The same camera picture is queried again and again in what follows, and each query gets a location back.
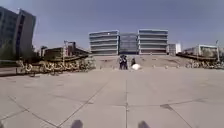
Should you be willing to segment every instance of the tree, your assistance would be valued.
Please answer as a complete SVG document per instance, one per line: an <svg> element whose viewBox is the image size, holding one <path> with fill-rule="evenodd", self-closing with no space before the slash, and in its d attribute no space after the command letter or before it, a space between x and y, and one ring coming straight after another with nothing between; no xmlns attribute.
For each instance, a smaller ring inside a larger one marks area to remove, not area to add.
<svg viewBox="0 0 224 128"><path fill-rule="evenodd" d="M13 54L13 44L12 41L3 41L0 47L0 59L1 60L14 60L15 55Z"/></svg>

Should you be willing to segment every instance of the paved ground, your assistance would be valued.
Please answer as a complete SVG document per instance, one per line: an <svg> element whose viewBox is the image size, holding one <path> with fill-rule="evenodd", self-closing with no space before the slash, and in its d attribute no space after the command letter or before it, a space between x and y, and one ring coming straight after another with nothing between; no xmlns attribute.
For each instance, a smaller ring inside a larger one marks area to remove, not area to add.
<svg viewBox="0 0 224 128"><path fill-rule="evenodd" d="M95 70L0 78L5 128L223 128L224 71Z"/></svg>

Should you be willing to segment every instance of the person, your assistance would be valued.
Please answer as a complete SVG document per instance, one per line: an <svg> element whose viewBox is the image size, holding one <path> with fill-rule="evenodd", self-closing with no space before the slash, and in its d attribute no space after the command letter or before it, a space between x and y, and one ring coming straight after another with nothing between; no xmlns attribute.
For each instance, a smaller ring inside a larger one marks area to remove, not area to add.
<svg viewBox="0 0 224 128"><path fill-rule="evenodd" d="M120 56L119 58L119 64L120 64L120 70L123 68L123 55Z"/></svg>
<svg viewBox="0 0 224 128"><path fill-rule="evenodd" d="M128 70L127 56L124 56L123 62L124 62L124 64L123 64L124 65L124 69Z"/></svg>
<svg viewBox="0 0 224 128"><path fill-rule="evenodd" d="M135 58L132 58L132 60L131 60L131 66L133 66L134 64L136 64Z"/></svg>

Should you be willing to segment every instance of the concrete ground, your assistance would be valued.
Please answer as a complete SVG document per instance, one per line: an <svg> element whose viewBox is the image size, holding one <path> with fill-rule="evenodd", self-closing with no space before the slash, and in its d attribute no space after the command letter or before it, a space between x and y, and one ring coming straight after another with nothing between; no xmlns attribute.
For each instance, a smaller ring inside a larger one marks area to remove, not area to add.
<svg viewBox="0 0 224 128"><path fill-rule="evenodd" d="M5 128L223 128L224 71L113 69L0 78Z"/></svg>

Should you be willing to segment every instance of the window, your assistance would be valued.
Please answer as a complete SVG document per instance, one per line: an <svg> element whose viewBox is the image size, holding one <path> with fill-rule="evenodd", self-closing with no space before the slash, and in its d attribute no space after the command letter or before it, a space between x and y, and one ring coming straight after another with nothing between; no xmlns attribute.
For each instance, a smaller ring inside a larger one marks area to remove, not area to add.
<svg viewBox="0 0 224 128"><path fill-rule="evenodd" d="M2 12L0 12L0 20L1 20L1 18L2 18Z"/></svg>
<svg viewBox="0 0 224 128"><path fill-rule="evenodd" d="M20 24L23 24L23 23L24 23L24 20L25 20L25 16L22 15L22 16L21 16L21 20L20 20Z"/></svg>

